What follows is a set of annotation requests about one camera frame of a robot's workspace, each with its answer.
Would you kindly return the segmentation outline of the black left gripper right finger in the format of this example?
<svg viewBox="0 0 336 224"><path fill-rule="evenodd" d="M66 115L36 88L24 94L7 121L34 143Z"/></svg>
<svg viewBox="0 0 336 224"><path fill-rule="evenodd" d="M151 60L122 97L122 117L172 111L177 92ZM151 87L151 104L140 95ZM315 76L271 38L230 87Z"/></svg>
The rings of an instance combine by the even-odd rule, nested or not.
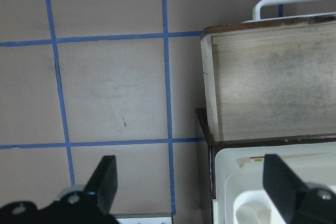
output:
<svg viewBox="0 0 336 224"><path fill-rule="evenodd" d="M331 188L305 183L277 154L264 156L262 184L285 223L335 223Z"/></svg>

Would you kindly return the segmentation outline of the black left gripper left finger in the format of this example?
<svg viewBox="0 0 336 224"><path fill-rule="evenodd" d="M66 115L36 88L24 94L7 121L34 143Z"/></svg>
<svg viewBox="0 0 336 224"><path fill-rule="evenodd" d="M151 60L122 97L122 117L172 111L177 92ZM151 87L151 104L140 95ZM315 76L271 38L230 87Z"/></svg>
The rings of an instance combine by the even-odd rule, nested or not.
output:
<svg viewBox="0 0 336 224"><path fill-rule="evenodd" d="M117 223L110 214L116 192L116 157L104 156L83 189L40 209L32 201L6 204L1 207L1 223Z"/></svg>

